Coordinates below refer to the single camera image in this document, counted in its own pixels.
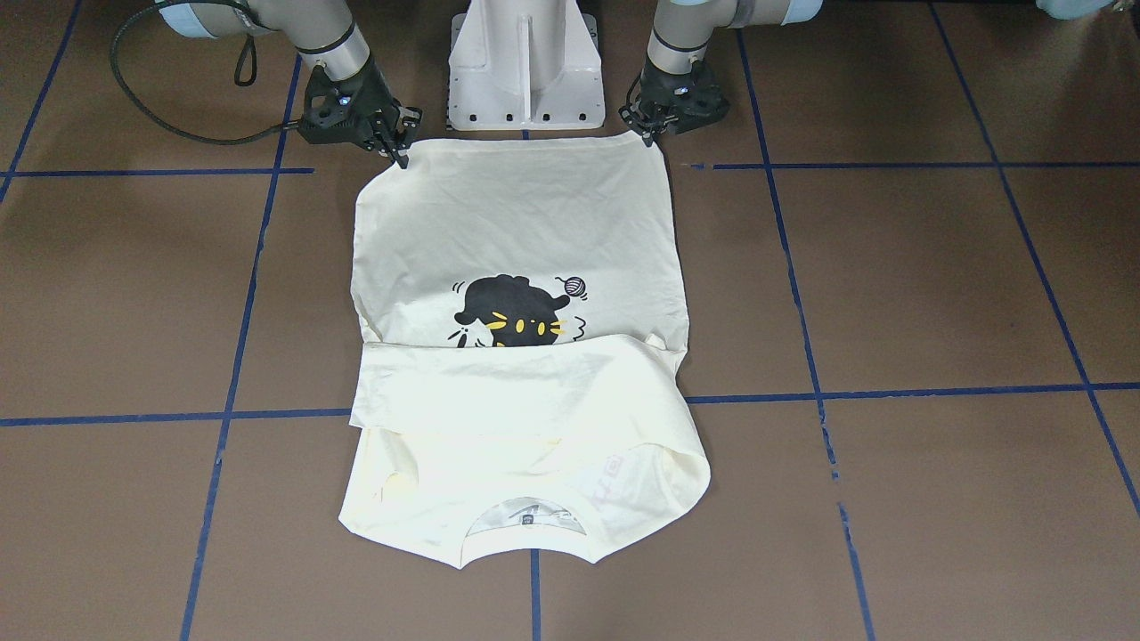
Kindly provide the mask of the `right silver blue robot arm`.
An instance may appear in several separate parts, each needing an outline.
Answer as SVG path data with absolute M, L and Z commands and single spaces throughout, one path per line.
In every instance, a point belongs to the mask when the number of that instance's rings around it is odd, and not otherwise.
M 311 70 L 306 108 L 290 129 L 306 141 L 352 143 L 408 167 L 422 109 L 394 98 L 345 1 L 156 1 L 170 29 L 192 39 L 287 36 Z

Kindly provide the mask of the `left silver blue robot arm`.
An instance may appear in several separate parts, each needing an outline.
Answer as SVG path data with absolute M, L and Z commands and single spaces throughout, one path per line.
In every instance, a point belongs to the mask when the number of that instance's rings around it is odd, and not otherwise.
M 1137 160 L 1137 27 L 1108 1 L 661 1 L 640 76 L 746 29 L 777 164 Z

